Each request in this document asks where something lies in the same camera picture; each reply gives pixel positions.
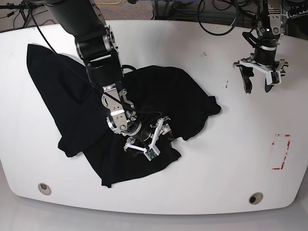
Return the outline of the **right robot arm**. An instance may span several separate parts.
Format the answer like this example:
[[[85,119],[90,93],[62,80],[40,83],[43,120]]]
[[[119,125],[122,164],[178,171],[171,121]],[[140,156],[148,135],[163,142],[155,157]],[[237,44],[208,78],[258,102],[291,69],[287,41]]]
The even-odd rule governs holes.
[[[143,122],[123,88],[123,67],[110,26],[92,0],[44,0],[42,2],[63,29],[74,36],[77,54],[83,61],[90,85],[102,93],[102,104],[109,111],[106,122],[115,134],[127,137],[124,150],[142,152],[149,161],[160,155],[160,136],[171,134],[168,116]]]

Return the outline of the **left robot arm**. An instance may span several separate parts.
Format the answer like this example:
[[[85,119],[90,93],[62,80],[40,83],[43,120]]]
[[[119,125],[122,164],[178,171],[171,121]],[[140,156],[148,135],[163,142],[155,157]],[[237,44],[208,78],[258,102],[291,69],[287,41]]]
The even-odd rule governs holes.
[[[284,68],[288,67],[288,63],[284,59],[275,60],[279,39],[284,34],[281,0],[263,0],[260,3],[254,29],[257,37],[251,31],[242,33],[254,52],[233,63],[233,67],[241,72],[244,90],[248,94],[253,88],[250,78],[254,76],[254,70],[265,75],[265,92],[281,84],[285,76]]]

